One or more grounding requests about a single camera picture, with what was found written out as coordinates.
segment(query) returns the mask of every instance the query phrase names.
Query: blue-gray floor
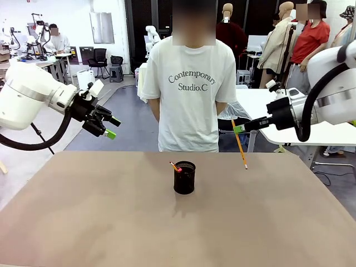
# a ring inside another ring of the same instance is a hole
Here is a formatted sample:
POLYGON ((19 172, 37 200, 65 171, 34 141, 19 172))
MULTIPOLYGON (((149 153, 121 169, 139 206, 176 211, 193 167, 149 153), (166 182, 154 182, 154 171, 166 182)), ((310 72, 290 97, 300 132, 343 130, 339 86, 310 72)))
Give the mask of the blue-gray floor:
MULTIPOLYGON (((137 97, 135 86, 125 86, 106 102, 105 107, 111 110, 115 117, 122 121, 119 128, 115 128, 109 123, 106 126, 117 133, 115 140, 108 138, 96 138, 90 133, 82 130, 76 138, 68 145, 66 150, 72 151, 158 151, 157 134, 158 123, 152 115, 148 105, 144 104, 137 97)), ((220 152, 239 152, 235 136, 224 134, 220 136, 220 152)), ((255 152, 273 152, 278 147, 267 142, 262 134, 256 138, 255 152)), ((296 148, 290 151, 299 154, 296 148)), ((320 155, 319 162, 333 163, 356 163, 356 155, 345 153, 344 159, 324 159, 320 155)), ((344 174, 351 172, 348 168, 317 166, 315 171, 323 171, 332 174, 344 174)), ((322 182, 327 183, 327 179, 320 176, 322 182)), ((331 176, 329 178, 332 185, 329 190, 345 206, 349 213, 356 219, 356 183, 353 175, 331 176)))

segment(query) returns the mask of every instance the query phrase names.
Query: cable on floor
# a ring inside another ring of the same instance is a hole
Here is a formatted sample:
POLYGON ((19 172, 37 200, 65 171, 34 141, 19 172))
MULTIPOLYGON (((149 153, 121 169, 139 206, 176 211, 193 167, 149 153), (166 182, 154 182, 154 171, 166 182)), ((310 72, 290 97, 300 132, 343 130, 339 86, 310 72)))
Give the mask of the cable on floor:
POLYGON ((330 185, 332 185, 332 182, 331 182, 330 178, 328 177, 328 175, 333 175, 333 176, 345 176, 345 175, 348 175, 348 174, 352 174, 352 175, 353 175, 353 172, 347 172, 346 174, 330 174, 330 173, 328 173, 328 172, 316 171, 314 174, 315 174, 315 175, 317 175, 317 174, 324 175, 324 176, 328 179, 329 183, 326 184, 326 183, 323 182, 323 184, 324 184, 325 186, 330 186, 330 185))

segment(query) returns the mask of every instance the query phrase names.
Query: black mesh cup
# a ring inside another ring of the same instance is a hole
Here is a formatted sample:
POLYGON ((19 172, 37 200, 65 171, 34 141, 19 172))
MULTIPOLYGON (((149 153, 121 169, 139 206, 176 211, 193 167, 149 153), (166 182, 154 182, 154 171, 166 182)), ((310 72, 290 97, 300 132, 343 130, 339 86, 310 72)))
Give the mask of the black mesh cup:
POLYGON ((181 195, 188 195, 194 192, 195 181, 195 165, 188 161, 180 161, 176 163, 177 169, 181 168, 181 172, 174 170, 174 191, 181 195))

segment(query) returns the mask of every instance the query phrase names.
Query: floor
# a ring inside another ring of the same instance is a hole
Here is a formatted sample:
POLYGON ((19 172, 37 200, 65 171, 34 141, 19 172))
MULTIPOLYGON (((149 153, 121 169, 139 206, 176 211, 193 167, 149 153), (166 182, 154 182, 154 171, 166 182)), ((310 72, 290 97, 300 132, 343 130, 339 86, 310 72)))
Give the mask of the floor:
MULTIPOLYGON (((144 104, 138 97, 134 86, 126 86, 117 90, 106 102, 105 107, 122 121, 119 128, 115 129, 117 137, 115 140, 96 138, 86 131, 81 131, 66 150, 72 151, 158 151, 157 136, 158 124, 153 117, 148 105, 144 104)), ((220 152, 239 152, 235 136, 224 134, 220 136, 220 152)), ((273 152, 277 149, 258 134, 256 138, 255 152, 273 152)), ((290 152, 301 155, 297 147, 288 148, 290 152)), ((346 153, 344 159, 324 159, 317 156, 319 162, 348 163, 356 162, 356 155, 346 153)), ((351 172, 348 168, 318 166, 314 171, 323 171, 332 174, 344 174, 351 172)), ((328 182, 325 177, 318 175, 322 182, 328 182)), ((345 206, 349 213, 356 219, 356 183, 353 175, 332 176, 329 175, 332 185, 329 190, 345 206)))
MULTIPOLYGON (((106 126, 117 133, 115 140, 105 137, 96 138, 85 130, 81 130, 81 124, 75 121, 53 149, 56 151, 157 151, 158 123, 154 119, 148 105, 137 97, 135 86, 127 86, 134 83, 133 78, 126 78, 121 84, 108 84, 105 80, 105 88, 99 95, 100 103, 111 110, 115 117, 121 120, 119 128, 107 124, 106 126)), ((43 110, 36 119, 37 126, 43 131, 46 138, 50 137, 61 121, 61 115, 52 110, 43 110)), ((29 129, 22 132, 11 132, 16 140, 24 142, 36 142, 37 136, 29 129)), ((239 152, 236 139, 232 134, 220 136, 219 147, 221 152, 239 152)), ((270 144, 262 134, 256 138, 255 152, 273 152, 278 147, 270 144)), ((300 151, 291 147, 289 150, 297 155, 300 151)), ((0 160, 9 168, 8 175, 0 174, 0 209, 26 184, 43 164, 50 159, 49 151, 23 152, 0 146, 0 160)), ((356 155, 346 153, 344 159, 317 158, 320 162, 355 163, 356 155)), ((344 174, 349 169, 339 167, 317 167, 315 170, 333 174, 344 174)), ((329 190, 345 206, 350 214, 356 219, 356 183, 352 175, 332 176, 329 175, 332 185, 329 190)), ((322 182, 327 180, 320 176, 322 182)))
MULTIPOLYGON (((121 83, 110 83, 109 79, 102 81, 105 86, 98 96, 100 105, 103 105, 118 88, 135 84, 133 76, 125 76, 124 81, 121 83)), ((57 131, 62 119, 63 116, 61 114, 44 106, 36 117, 34 124, 42 131, 43 137, 47 140, 57 131)), ((52 147, 54 152, 63 151, 81 129, 82 123, 72 120, 63 138, 52 147)), ((23 131, 11 131, 0 128, 0 133, 11 137, 13 140, 27 144, 41 142, 32 128, 27 128, 23 131)), ((52 154, 49 150, 27 152, 0 145, 0 161, 6 165, 9 171, 6 175, 0 173, 0 210, 24 187, 27 181, 51 156, 52 154)))

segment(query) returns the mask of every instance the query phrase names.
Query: gray stool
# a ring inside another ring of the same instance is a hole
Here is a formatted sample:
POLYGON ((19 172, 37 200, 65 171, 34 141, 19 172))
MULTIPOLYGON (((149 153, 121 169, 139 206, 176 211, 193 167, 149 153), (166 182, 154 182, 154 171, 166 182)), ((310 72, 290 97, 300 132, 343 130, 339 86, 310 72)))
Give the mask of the gray stool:
POLYGON ((123 81, 123 72, 122 72, 121 65, 110 67, 110 82, 122 82, 122 81, 123 81))

